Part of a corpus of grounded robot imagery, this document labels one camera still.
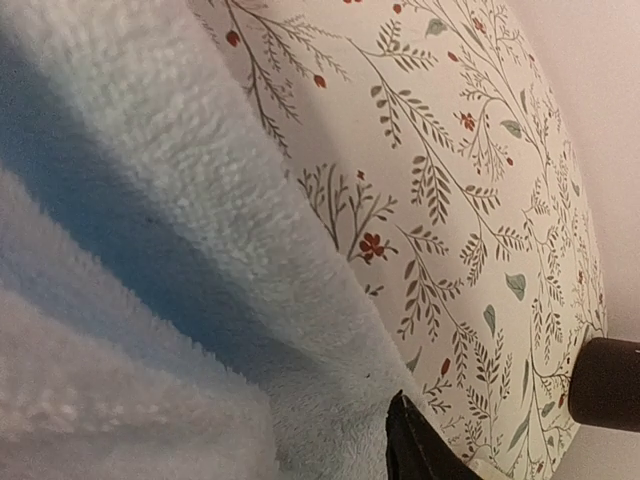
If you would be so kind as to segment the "light blue towel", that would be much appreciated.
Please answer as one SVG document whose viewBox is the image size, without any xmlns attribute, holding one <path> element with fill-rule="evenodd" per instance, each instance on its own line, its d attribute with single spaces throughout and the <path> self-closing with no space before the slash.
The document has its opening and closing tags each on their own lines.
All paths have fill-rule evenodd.
<svg viewBox="0 0 640 480">
<path fill-rule="evenodd" d="M 3 478 L 428 477 L 282 163 L 185 3 L 2 3 Z"/>
</svg>

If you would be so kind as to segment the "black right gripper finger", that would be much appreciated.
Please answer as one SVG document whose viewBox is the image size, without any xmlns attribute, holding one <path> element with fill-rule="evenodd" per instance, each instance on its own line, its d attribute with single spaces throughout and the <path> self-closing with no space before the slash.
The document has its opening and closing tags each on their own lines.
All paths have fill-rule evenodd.
<svg viewBox="0 0 640 480">
<path fill-rule="evenodd" d="M 458 458 L 402 390 L 391 399 L 385 431 L 390 480 L 495 478 L 495 468 L 490 464 L 482 460 L 465 464 Z"/>
</svg>

